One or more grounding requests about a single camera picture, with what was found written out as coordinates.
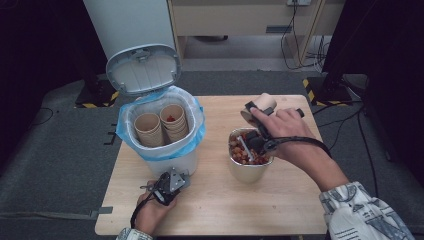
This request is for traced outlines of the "blue trash bag liner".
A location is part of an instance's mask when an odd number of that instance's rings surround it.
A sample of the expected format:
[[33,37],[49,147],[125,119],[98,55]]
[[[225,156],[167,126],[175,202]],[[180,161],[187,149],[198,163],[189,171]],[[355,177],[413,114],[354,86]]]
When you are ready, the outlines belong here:
[[[169,104],[185,110],[189,133],[165,146],[148,148],[140,144],[134,122],[143,113],[156,113]],[[152,92],[120,108],[116,134],[146,161],[162,161],[185,156],[195,150],[206,133],[205,114],[196,97],[176,86]]]

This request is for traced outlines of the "grey tape strip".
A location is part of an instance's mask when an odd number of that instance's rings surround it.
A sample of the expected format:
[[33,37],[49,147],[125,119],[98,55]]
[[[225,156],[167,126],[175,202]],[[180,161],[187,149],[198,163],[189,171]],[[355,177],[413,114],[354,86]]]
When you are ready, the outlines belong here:
[[111,214],[112,212],[112,206],[100,207],[98,210],[92,210],[89,216],[91,219],[97,219],[100,215]]

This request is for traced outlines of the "white pedal trash can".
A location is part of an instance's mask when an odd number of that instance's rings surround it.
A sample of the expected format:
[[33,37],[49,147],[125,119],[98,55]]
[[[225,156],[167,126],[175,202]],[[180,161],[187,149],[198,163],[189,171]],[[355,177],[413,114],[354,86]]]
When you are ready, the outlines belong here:
[[[176,51],[167,45],[142,45],[112,56],[107,62],[106,73],[112,86],[119,93],[135,96],[138,100],[152,92],[176,86],[175,82],[181,75],[181,62]],[[161,126],[163,146],[174,143],[168,138],[162,122]],[[190,176],[196,171],[198,163],[196,149],[174,159],[162,161],[146,161],[142,157],[141,159],[156,177],[170,169]]]

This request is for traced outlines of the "mixed pasta and red food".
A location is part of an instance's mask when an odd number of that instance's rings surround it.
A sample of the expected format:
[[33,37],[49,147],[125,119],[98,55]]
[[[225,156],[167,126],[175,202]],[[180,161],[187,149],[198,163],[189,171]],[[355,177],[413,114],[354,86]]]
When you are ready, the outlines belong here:
[[241,165],[265,165],[271,160],[270,156],[259,155],[254,149],[248,148],[248,131],[229,137],[230,157]]

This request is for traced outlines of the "beige wooden cabinet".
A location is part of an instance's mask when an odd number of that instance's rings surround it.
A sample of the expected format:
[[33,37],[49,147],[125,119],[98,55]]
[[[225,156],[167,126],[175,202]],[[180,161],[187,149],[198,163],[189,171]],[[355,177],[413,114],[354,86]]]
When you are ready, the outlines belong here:
[[334,33],[346,0],[312,0],[287,6],[287,0],[167,0],[175,44],[184,51],[188,36],[283,34],[297,67],[306,63],[315,36]]

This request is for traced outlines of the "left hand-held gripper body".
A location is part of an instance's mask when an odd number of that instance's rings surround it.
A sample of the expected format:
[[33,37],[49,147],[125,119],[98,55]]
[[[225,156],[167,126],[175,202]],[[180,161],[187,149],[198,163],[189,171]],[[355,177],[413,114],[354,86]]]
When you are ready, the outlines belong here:
[[186,186],[186,175],[170,169],[161,174],[151,188],[155,199],[164,206],[169,206],[181,189]]

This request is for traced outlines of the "stack of brown paper cups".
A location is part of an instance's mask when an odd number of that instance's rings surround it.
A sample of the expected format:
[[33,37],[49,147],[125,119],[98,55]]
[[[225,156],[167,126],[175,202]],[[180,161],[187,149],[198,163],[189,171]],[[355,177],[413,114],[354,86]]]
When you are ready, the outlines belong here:
[[189,133],[185,110],[178,104],[170,104],[160,112],[160,120],[171,142],[185,138]]
[[134,127],[141,145],[150,148],[164,145],[161,121],[157,114],[141,114],[136,118]]

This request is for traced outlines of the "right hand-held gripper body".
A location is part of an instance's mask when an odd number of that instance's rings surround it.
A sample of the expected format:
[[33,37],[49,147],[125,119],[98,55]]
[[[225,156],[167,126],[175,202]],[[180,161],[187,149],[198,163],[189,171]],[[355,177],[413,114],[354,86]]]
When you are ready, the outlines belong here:
[[247,152],[250,161],[254,161],[259,156],[274,151],[277,144],[273,140],[267,140],[256,130],[244,132],[236,137]]

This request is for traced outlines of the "dark curtain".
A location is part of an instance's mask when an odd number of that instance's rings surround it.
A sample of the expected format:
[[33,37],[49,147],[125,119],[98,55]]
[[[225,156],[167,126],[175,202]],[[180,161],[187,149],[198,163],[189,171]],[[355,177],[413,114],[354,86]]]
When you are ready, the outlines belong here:
[[365,104],[390,159],[424,187],[424,0],[346,0],[324,71],[368,77]]
[[106,56],[85,1],[0,0],[0,168],[46,93],[83,79],[92,95],[105,95],[97,76]]

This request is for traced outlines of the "brown paper cup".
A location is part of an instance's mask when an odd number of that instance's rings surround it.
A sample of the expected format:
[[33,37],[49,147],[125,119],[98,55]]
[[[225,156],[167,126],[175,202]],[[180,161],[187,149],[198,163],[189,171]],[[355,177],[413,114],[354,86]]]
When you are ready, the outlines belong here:
[[[277,106],[277,102],[275,101],[275,99],[268,93],[262,93],[260,96],[258,96],[252,101],[259,107],[259,110],[261,110],[267,115],[270,115],[271,113],[273,113],[275,107]],[[245,113],[245,108],[240,111],[240,114],[243,117],[243,119],[244,119],[244,113]]]

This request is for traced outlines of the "person's left hand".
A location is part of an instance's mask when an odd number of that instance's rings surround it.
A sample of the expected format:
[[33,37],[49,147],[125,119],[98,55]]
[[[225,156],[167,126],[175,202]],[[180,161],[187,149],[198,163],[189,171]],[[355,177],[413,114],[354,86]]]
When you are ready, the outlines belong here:
[[165,206],[158,203],[155,199],[151,200],[149,192],[145,192],[139,196],[137,203],[140,204],[145,199],[147,199],[147,203],[136,215],[135,228],[152,236],[167,214],[177,205],[177,199]]

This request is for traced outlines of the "person's right hand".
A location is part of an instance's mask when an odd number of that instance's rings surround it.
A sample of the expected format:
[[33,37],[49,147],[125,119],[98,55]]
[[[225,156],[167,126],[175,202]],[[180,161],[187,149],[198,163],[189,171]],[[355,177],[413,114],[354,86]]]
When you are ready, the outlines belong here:
[[[252,115],[265,125],[274,138],[279,137],[307,137],[315,139],[306,122],[294,109],[279,109],[273,115],[266,115],[257,108],[250,109]],[[328,155],[320,147],[307,143],[290,141],[280,144],[276,150],[278,158],[306,171]]]

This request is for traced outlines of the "striped stand base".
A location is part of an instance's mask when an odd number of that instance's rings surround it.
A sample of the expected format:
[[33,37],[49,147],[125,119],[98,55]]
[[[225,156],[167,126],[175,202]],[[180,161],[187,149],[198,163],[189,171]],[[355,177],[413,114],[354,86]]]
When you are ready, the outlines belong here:
[[94,87],[84,84],[77,99],[76,108],[112,107],[119,96],[119,92],[108,80],[98,81]]
[[332,82],[325,77],[308,77],[302,83],[314,106],[352,104],[352,97],[347,88],[338,81]]

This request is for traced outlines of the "metal food container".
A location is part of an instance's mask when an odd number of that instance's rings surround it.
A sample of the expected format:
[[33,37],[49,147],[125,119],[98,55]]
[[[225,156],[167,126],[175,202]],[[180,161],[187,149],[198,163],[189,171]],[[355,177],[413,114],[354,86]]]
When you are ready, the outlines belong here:
[[[235,136],[237,133],[241,133],[244,131],[252,131],[254,130],[253,128],[239,128],[239,129],[235,129],[233,130],[230,136]],[[243,183],[254,183],[257,182],[258,180],[260,180],[262,178],[262,176],[264,175],[265,170],[271,165],[271,163],[273,162],[274,158],[272,156],[271,160],[268,164],[265,165],[241,165],[236,163],[231,157],[230,157],[230,172],[232,174],[233,177],[235,177],[238,181],[243,182]]]

